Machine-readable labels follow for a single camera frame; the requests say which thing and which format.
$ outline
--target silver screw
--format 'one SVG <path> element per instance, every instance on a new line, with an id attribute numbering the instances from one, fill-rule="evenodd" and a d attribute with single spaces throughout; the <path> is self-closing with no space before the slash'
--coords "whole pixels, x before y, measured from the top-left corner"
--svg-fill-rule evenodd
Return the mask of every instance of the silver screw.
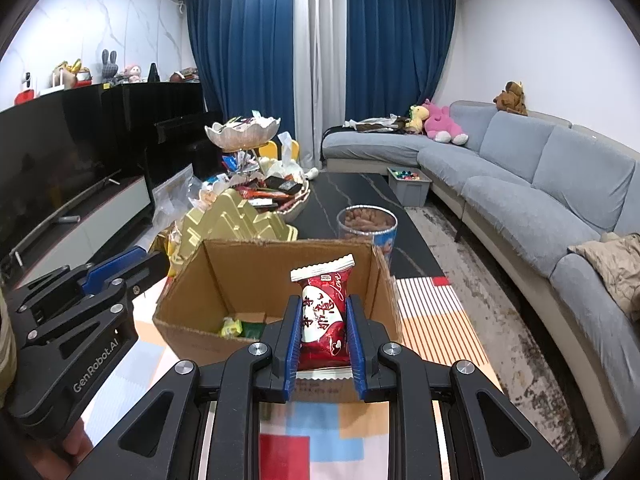
<path id="1" fill-rule="evenodd" d="M 264 343 L 254 343 L 249 345 L 249 354 L 262 355 L 266 354 L 269 347 Z"/>
<path id="2" fill-rule="evenodd" d="M 193 363 L 191 361 L 180 361 L 174 366 L 174 370 L 180 375 L 186 375 L 193 370 Z"/>
<path id="3" fill-rule="evenodd" d="M 472 374 L 474 370 L 476 370 L 476 366 L 471 361 L 467 361 L 466 359 L 458 361 L 456 364 L 456 368 L 461 374 L 465 375 Z"/>
<path id="4" fill-rule="evenodd" d="M 398 355 L 402 351 L 402 347 L 398 343 L 385 343 L 382 351 L 387 355 Z"/>

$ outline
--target human hand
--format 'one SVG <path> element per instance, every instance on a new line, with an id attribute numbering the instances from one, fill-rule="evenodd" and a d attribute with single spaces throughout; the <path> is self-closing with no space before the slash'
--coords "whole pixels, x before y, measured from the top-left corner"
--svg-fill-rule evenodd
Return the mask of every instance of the human hand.
<path id="1" fill-rule="evenodd" d="M 49 447 L 29 440 L 25 443 L 25 455 L 44 480 L 66 480 L 73 469 L 89 454 L 94 445 L 84 432 L 84 423 L 79 419 L 66 436 L 62 448 L 71 456 L 70 462 L 60 458 Z"/>

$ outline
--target black television screen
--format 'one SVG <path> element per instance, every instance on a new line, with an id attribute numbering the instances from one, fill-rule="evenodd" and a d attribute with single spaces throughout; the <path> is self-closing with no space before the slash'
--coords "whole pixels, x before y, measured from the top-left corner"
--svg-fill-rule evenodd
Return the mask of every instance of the black television screen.
<path id="1" fill-rule="evenodd" d="M 80 192 L 119 169 L 100 85 L 0 113 L 0 259 Z"/>

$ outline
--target gray sofa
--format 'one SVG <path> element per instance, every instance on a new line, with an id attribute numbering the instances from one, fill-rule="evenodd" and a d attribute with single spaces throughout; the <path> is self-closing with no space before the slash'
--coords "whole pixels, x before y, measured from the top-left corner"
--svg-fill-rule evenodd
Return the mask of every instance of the gray sofa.
<path id="1" fill-rule="evenodd" d="M 640 232 L 640 154 L 569 121 L 494 105 L 450 108 L 469 140 L 337 132 L 329 171 L 420 167 L 432 190 L 487 247 L 536 310 L 571 369 L 606 466 L 640 426 L 640 326 L 567 246 Z"/>

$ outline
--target brown teddy bear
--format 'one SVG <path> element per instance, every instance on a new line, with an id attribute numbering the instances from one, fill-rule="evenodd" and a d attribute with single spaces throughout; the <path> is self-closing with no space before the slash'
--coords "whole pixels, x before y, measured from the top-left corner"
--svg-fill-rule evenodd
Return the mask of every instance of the brown teddy bear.
<path id="1" fill-rule="evenodd" d="M 494 99 L 494 103 L 500 111 L 510 114 L 527 115 L 527 107 L 524 105 L 522 83 L 509 81 L 504 92 Z"/>

